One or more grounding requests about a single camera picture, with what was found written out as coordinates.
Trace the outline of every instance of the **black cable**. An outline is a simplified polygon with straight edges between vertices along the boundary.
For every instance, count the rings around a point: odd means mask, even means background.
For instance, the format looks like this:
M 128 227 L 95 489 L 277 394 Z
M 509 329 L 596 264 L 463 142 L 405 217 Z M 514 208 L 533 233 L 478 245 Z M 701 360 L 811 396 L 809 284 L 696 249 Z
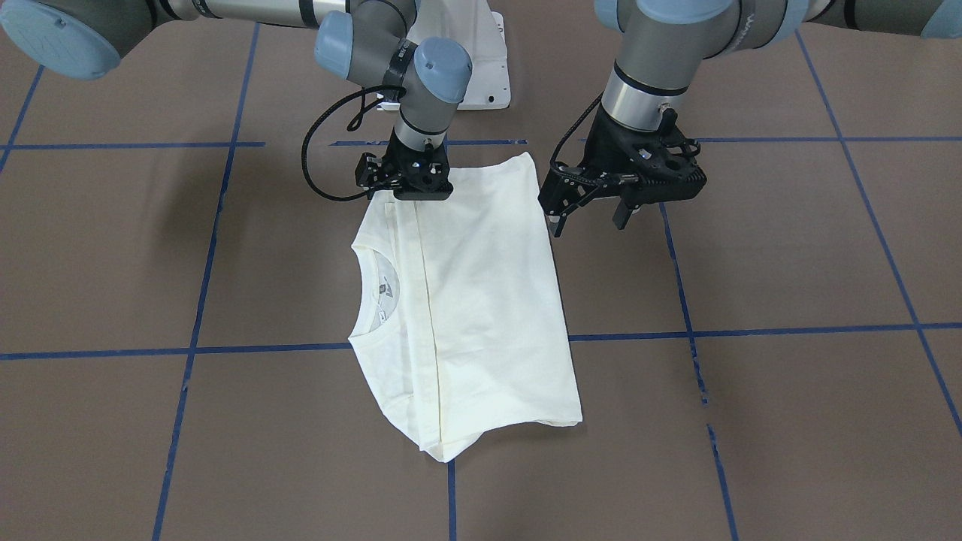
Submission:
M 598 97 L 595 98 L 595 101 L 593 101 L 592 104 L 591 104 L 590 106 L 588 106 L 588 109 L 586 109 L 585 112 L 581 114 L 581 117 L 580 117 L 579 119 L 577 119 L 577 121 L 574 122 L 574 125 L 571 126 L 571 128 L 568 130 L 568 132 L 565 134 L 565 136 L 562 137 L 560 141 L 558 141 L 558 146 L 555 146 L 555 147 L 554 147 L 554 153 L 551 154 L 551 161 L 550 161 L 549 163 L 550 163 L 550 166 L 551 166 L 551 171 L 552 171 L 554 174 L 560 176 L 561 178 L 565 178 L 565 179 L 568 179 L 568 180 L 572 180 L 572 181 L 574 181 L 574 182 L 578 182 L 578 183 L 581 183 L 581 184 L 596 184 L 596 181 L 594 181 L 594 180 L 592 180 L 592 179 L 590 179 L 590 178 L 586 178 L 586 177 L 583 177 L 583 176 L 581 176 L 581 175 L 579 175 L 579 174 L 569 173 L 569 172 L 565 172 L 565 171 L 561 170 L 561 166 L 563 166 L 564 164 L 559 164 L 559 163 L 558 163 L 558 155 L 561 154 L 561 149 L 562 149 L 562 147 L 565 146 L 565 143 L 568 142 L 568 139 L 571 137 L 571 135 L 572 135 L 575 131 L 577 131 L 578 127 L 581 126 L 581 123 L 585 121 L 585 118 L 587 118 L 588 115 L 590 115 L 590 114 L 592 113 L 592 111 L 595 110 L 595 107 L 597 107 L 598 104 L 601 103 L 601 96 L 602 96 L 602 95 L 603 95 L 603 94 L 599 94 Z
M 157 6 L 154 0 L 147 0 L 147 10 L 150 11 L 150 30 L 157 30 Z
M 395 91 L 397 91 L 397 92 L 398 92 L 398 95 L 397 95 L 397 98 L 398 98 L 398 99 L 400 99 L 401 96 L 403 96 L 404 93 L 406 92 L 406 90 L 404 90 L 403 87 L 398 87 L 398 86 L 395 86 L 395 85 L 377 85 L 376 87 L 370 87 L 370 88 L 367 88 L 367 89 L 360 89 L 360 90 L 358 90 L 358 91 L 356 91 L 356 92 L 351 92 L 351 93 L 348 94 L 347 96 L 339 99 L 339 100 L 338 100 L 337 102 L 335 102 L 335 104 L 332 105 L 327 111 L 325 111 L 321 116 L 319 116 L 319 117 L 317 118 L 317 120 L 315 121 L 315 123 L 311 126 L 311 129 L 309 129 L 309 130 L 307 131 L 307 135 L 304 136 L 304 143 L 301 145 L 301 170 L 302 170 L 302 172 L 304 173 L 304 180 L 307 181 L 307 185 L 310 186 L 310 187 L 311 187 L 311 190 L 313 190 L 316 194 L 320 195 L 321 197 L 323 197 L 323 198 L 325 198 L 325 199 L 329 199 L 329 200 L 331 200 L 331 201 L 338 201 L 338 202 L 353 201 L 353 200 L 355 200 L 355 199 L 360 199 L 361 197 L 364 197 L 365 195 L 367 195 L 367 191 L 364 191 L 364 192 L 360 192 L 360 193 L 355 193 L 355 194 L 353 194 L 353 195 L 348 195 L 347 197 L 340 197 L 340 196 L 337 196 L 337 195 L 331 195 L 331 194 L 325 192 L 324 190 L 322 190 L 321 188 L 318 188 L 318 187 L 317 187 L 317 184 L 315 184 L 315 183 L 314 183 L 314 180 L 311 178 L 311 172 L 308 171 L 308 166 L 307 166 L 307 150 L 308 150 L 308 147 L 311 145 L 311 139 L 314 138 L 314 133 L 317 131 L 317 128 L 320 127 L 320 125 L 324 122 L 324 120 L 327 119 L 327 117 L 329 117 L 330 115 L 332 115 L 336 110 L 340 109 L 340 108 L 343 107 L 345 104 L 347 104 L 347 103 L 349 103 L 349 102 L 351 102 L 351 101 L 353 101 L 353 100 L 355 100 L 355 99 L 357 99 L 357 98 L 359 98 L 359 97 L 363 98 L 363 97 L 367 96 L 368 94 L 373 94 L 373 93 L 376 93 L 376 92 L 383 92 L 384 90 L 395 90 Z M 375 100 L 375 101 L 374 101 L 373 103 L 371 103 L 370 105 L 366 105 L 366 106 L 365 106 L 364 104 L 362 104 L 361 111 L 359 111 L 358 114 L 356 114 L 356 115 L 354 116 L 354 118 L 351 118 L 351 121 L 350 121 L 350 123 L 348 124 L 348 130 L 349 130 L 349 131 L 354 131 L 354 130 L 357 130 L 358 128 L 360 128 L 360 127 L 361 127 L 361 121 L 362 121 L 362 119 L 364 118 L 364 115 L 365 115 L 368 111 L 370 111 L 371 109 L 374 109 L 375 107 L 377 107 L 378 105 L 380 105 L 381 102 L 383 102 L 384 100 L 385 100 L 385 98 L 382 97 L 382 98 L 379 98 L 379 99 Z

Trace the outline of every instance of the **brown floor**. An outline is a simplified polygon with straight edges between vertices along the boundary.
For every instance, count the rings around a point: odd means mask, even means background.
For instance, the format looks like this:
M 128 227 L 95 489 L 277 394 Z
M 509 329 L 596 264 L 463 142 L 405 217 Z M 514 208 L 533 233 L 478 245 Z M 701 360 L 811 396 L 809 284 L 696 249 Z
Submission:
M 451 163 L 544 172 L 619 39 L 492 4 L 514 101 Z M 702 195 L 554 242 L 585 423 L 449 466 L 344 343 L 365 204 L 300 177 L 353 90 L 313 32 L 169 25 L 93 83 L 0 39 L 0 539 L 962 538 L 962 40 L 800 37 L 702 67 Z M 313 150 L 344 193 L 364 149 L 328 144 L 392 124 L 347 117 Z

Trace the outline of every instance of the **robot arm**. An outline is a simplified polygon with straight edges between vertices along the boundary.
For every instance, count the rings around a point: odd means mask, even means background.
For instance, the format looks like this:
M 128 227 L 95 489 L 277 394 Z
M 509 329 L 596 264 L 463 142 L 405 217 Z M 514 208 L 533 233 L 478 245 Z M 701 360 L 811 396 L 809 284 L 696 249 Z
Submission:
M 318 28 L 316 61 L 363 87 L 391 85 L 400 114 L 383 159 L 365 154 L 359 186 L 399 198 L 451 193 L 443 146 L 471 74 L 468 52 L 451 39 L 406 39 L 419 0 L 7 0 L 0 23 L 24 52 L 68 77 L 97 79 L 173 20 L 237 18 Z
M 618 229 L 643 204 L 695 197 L 697 142 L 675 126 L 703 59 L 764 47 L 812 20 L 925 38 L 962 36 L 962 0 L 595 0 L 624 33 L 578 167 L 552 163 L 539 197 L 560 236 L 570 213 L 619 197 Z

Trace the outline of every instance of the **folded t-shirt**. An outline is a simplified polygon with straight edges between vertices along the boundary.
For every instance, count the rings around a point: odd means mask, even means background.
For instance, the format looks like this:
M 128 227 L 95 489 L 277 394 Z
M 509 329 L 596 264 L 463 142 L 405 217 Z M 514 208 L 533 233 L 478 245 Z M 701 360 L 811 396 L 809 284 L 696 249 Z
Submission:
M 449 180 L 447 201 L 371 200 L 349 338 L 381 411 L 442 462 L 486 430 L 581 421 L 531 157 Z

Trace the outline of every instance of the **grid line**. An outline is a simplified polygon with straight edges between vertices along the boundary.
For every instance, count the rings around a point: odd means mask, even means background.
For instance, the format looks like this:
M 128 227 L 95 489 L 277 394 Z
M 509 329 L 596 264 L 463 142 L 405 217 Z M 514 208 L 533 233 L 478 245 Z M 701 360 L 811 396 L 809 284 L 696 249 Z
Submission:
M 457 477 L 455 470 L 457 467 L 454 464 L 454 459 L 452 458 L 450 462 L 447 463 L 447 538 L 448 541 L 458 541 L 458 502 L 457 502 L 457 491 L 455 490 L 457 485 Z
M 217 200 L 217 210 L 214 214 L 214 226 L 211 230 L 211 241 L 207 249 L 207 263 L 204 267 L 204 276 L 201 281 L 200 295 L 197 300 L 197 315 L 193 324 L 193 331 L 190 336 L 190 350 L 187 362 L 184 367 L 184 378 L 181 383 L 180 398 L 177 402 L 177 413 L 174 417 L 173 431 L 170 435 L 170 449 L 167 452 L 166 468 L 164 481 L 161 485 L 161 495 L 157 504 L 157 517 L 154 520 L 154 532 L 152 541 L 160 541 L 161 531 L 164 527 L 164 516 L 166 513 L 167 497 L 170 493 L 170 482 L 173 478 L 174 462 L 177 459 L 177 447 L 180 443 L 181 427 L 184 422 L 184 414 L 187 408 L 188 390 L 190 389 L 190 377 L 193 372 L 193 362 L 197 354 L 197 342 L 200 339 L 200 327 L 204 319 L 204 306 L 207 302 L 208 287 L 211 282 L 211 273 L 214 268 L 214 257 L 217 249 L 217 233 L 220 227 L 220 217 L 224 210 L 224 200 L 227 195 L 227 188 L 230 184 L 231 172 L 234 167 L 234 157 L 237 153 L 237 142 L 241 132 L 241 120 L 243 119 L 244 103 L 247 98 L 247 87 L 250 83 L 250 75 L 254 66 L 254 55 L 257 51 L 257 38 L 261 30 L 259 23 L 254 24 L 253 35 L 250 40 L 250 50 L 247 54 L 247 64 L 244 69 L 243 83 L 240 86 L 240 98 L 238 100 L 237 114 L 234 119 L 234 132 L 231 135 L 231 146 L 227 153 L 227 163 L 224 166 L 224 175 L 220 182 L 220 195 Z
M 449 139 L 444 142 L 448 146 L 497 146 L 511 144 L 528 144 L 526 139 Z M 387 146 L 387 141 L 335 141 L 328 146 Z
M 8 144 L 4 148 L 15 150 L 134 150 L 144 148 L 230 148 L 267 146 L 263 141 L 238 142 L 76 142 L 61 144 Z
M 808 69 L 812 73 L 812 78 L 815 80 L 815 86 L 819 89 L 819 94 L 822 97 L 822 101 L 825 106 L 825 110 L 828 112 L 828 117 L 832 121 L 832 127 L 835 128 L 835 133 L 838 134 L 839 143 L 842 145 L 842 150 L 845 152 L 846 160 L 848 161 L 848 168 L 851 169 L 852 177 L 855 180 L 855 185 L 858 187 L 858 192 L 862 196 L 862 202 L 865 204 L 865 210 L 869 214 L 869 218 L 872 221 L 872 226 L 875 230 L 875 235 L 878 237 L 878 241 L 882 246 L 882 250 L 885 252 L 885 257 L 889 262 L 889 267 L 892 270 L 892 275 L 895 277 L 896 283 L 899 285 L 899 291 L 902 295 L 902 300 L 905 302 L 905 308 L 908 309 L 909 317 L 912 319 L 912 324 L 914 325 L 916 333 L 919 335 L 919 341 L 922 343 L 922 348 L 925 352 L 925 357 L 928 359 L 928 364 L 932 369 L 932 373 L 935 375 L 935 379 L 939 384 L 939 388 L 942 391 L 942 397 L 946 401 L 946 406 L 949 408 L 949 412 L 952 419 L 955 421 L 955 428 L 962 436 L 962 419 L 959 418 L 958 409 L 955 407 L 955 402 L 952 400 L 952 395 L 949 392 L 949 386 L 946 384 L 945 378 L 942 376 L 942 370 L 939 368 L 939 363 L 935 359 L 935 355 L 932 353 L 932 348 L 928 343 L 928 339 L 925 337 L 925 331 L 919 322 L 919 316 L 916 313 L 915 306 L 912 304 L 912 298 L 908 294 L 908 288 L 905 286 L 905 282 L 902 280 L 901 272 L 899 272 L 899 266 L 896 265 L 895 255 L 892 253 L 892 249 L 889 247 L 888 241 L 885 240 L 885 234 L 882 232 L 881 224 L 878 222 L 878 217 L 875 215 L 875 210 L 872 207 L 872 201 L 869 199 L 869 193 L 865 188 L 865 184 L 862 182 L 862 176 L 858 172 L 858 167 L 855 165 L 855 160 L 851 156 L 851 151 L 848 148 L 848 142 L 842 135 L 842 127 L 839 125 L 838 118 L 835 116 L 835 112 L 832 109 L 831 103 L 828 101 L 828 94 L 825 92 L 825 88 L 822 85 L 822 79 L 819 77 L 819 73 L 812 63 L 812 57 L 808 53 L 808 48 L 805 46 L 805 40 L 801 36 L 801 32 L 795 32 L 796 39 L 798 41 L 798 46 L 801 47 L 801 53 L 805 57 L 805 62 L 808 64 Z
M 722 454 L 719 452 L 718 436 L 711 424 L 708 427 L 708 440 L 711 442 L 712 455 L 715 457 L 715 471 L 719 477 L 721 488 L 721 501 L 724 503 L 725 516 L 728 518 L 728 533 L 731 541 L 739 541 L 738 525 L 735 523 L 735 510 L 731 505 L 731 495 L 728 493 L 728 478 L 724 474 L 724 464 L 722 464 Z
M 42 76 L 43 66 L 40 66 L 37 68 L 37 74 L 34 75 L 34 81 L 30 84 L 30 89 L 27 90 L 26 97 L 23 98 L 23 105 L 20 106 L 20 114 L 16 117 L 16 124 L 13 125 L 10 138 L 7 139 L 7 145 L 3 150 L 3 155 L 0 155 L 0 172 L 3 172 L 4 167 L 7 165 L 7 159 L 10 158 L 11 147 L 13 147 L 13 144 L 16 142 L 16 136 L 20 133 L 24 118 L 27 117 L 27 110 L 30 109 L 30 103 L 34 100 L 34 93 L 37 92 L 37 86 L 40 84 L 40 77 Z
M 924 330 L 962 330 L 962 322 L 921 323 Z M 695 338 L 733 338 L 743 336 L 790 336 L 815 334 L 855 334 L 870 332 L 914 331 L 913 323 L 889 325 L 844 325 L 826 327 L 781 327 L 727 330 L 695 330 Z M 678 340 L 689 337 L 687 331 L 572 334 L 569 341 L 576 342 L 644 342 L 649 340 Z M 276 353 L 284 351 L 326 351 L 351 349 L 347 342 L 323 342 L 312 344 L 264 344 L 249 346 L 198 346 L 197 355 L 223 355 L 228 353 Z M 163 355 L 186 355 L 190 348 L 140 348 L 140 349 L 90 349 L 69 351 L 24 351 L 0 353 L 0 362 L 86 359 L 100 357 L 153 357 Z
M 962 136 L 699 137 L 698 142 L 962 142 Z
M 674 239 L 671 237 L 671 224 L 668 220 L 668 209 L 665 203 L 658 203 L 658 210 L 661 211 L 662 221 L 665 223 L 665 241 L 668 244 L 668 253 L 671 263 L 674 266 L 674 278 L 678 285 L 678 300 L 681 302 L 681 315 L 685 320 L 685 335 L 688 338 L 688 348 L 692 354 L 692 364 L 695 366 L 695 379 L 698 383 L 698 390 L 701 393 L 701 405 L 708 405 L 708 390 L 705 388 L 705 379 L 701 375 L 701 363 L 698 362 L 698 347 L 695 341 L 695 329 L 692 326 L 692 316 L 688 311 L 688 299 L 685 297 L 685 284 L 681 279 L 681 268 L 678 266 L 678 255 L 674 251 Z

